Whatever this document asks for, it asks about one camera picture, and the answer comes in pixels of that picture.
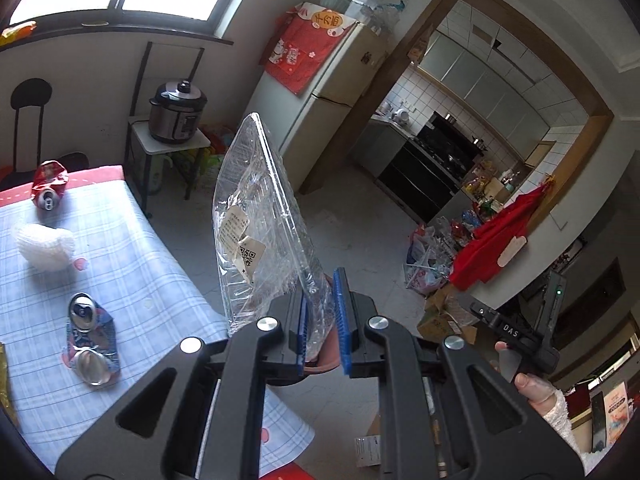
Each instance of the black chair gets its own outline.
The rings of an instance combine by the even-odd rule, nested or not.
[[[12,172],[0,181],[0,191],[21,186],[33,181],[33,174],[40,165],[40,149],[42,146],[42,120],[44,117],[44,105],[51,99],[52,88],[49,83],[40,78],[27,79],[21,82],[11,94],[11,108],[15,110],[14,119],[14,166]],[[36,167],[31,171],[18,172],[16,159],[18,153],[18,120],[20,109],[26,106],[40,107],[40,119],[38,120],[38,153],[36,154]],[[67,171],[87,170],[89,160],[84,153],[69,153],[61,156],[58,161]]]

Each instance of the wooden door frame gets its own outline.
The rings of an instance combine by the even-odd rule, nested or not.
[[[378,105],[409,66],[407,54],[411,47],[420,38],[430,36],[457,1],[430,1],[338,128],[300,187],[301,193],[306,194],[319,189],[325,179],[343,162]],[[526,16],[503,0],[463,1],[483,12],[536,54],[564,83],[589,115],[580,135],[554,171],[553,188],[529,219],[527,230],[531,232],[577,180],[609,129],[613,113],[571,58]]]

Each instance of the red tablecloth border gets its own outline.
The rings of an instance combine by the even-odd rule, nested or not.
[[[66,189],[100,184],[111,180],[124,180],[122,166],[102,166],[101,168],[69,173],[69,182],[66,184]],[[32,183],[30,182],[6,191],[0,191],[0,207],[30,199],[31,186]]]

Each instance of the kitchen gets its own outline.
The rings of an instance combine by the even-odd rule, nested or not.
[[[490,218],[552,174],[586,122],[548,67],[465,2],[416,61],[350,155],[418,223]]]

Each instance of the windowsill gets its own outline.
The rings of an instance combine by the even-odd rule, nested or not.
[[[213,41],[215,43],[223,43],[226,45],[233,45],[234,42],[230,40],[223,40],[213,34],[203,34],[201,32],[193,32],[190,30],[180,30],[177,28],[169,27],[156,27],[145,25],[99,25],[97,27],[85,27],[78,25],[75,27],[59,28],[56,30],[44,30],[38,32],[38,29],[33,34],[24,38],[23,40],[14,41],[13,43],[0,46],[0,52],[13,48],[15,46],[21,46],[27,43],[33,43],[40,40],[48,40],[49,38],[57,38],[59,36],[68,36],[71,34],[87,34],[91,32],[146,32],[149,34],[167,34],[170,36],[182,36],[184,38],[192,38],[194,40]]]

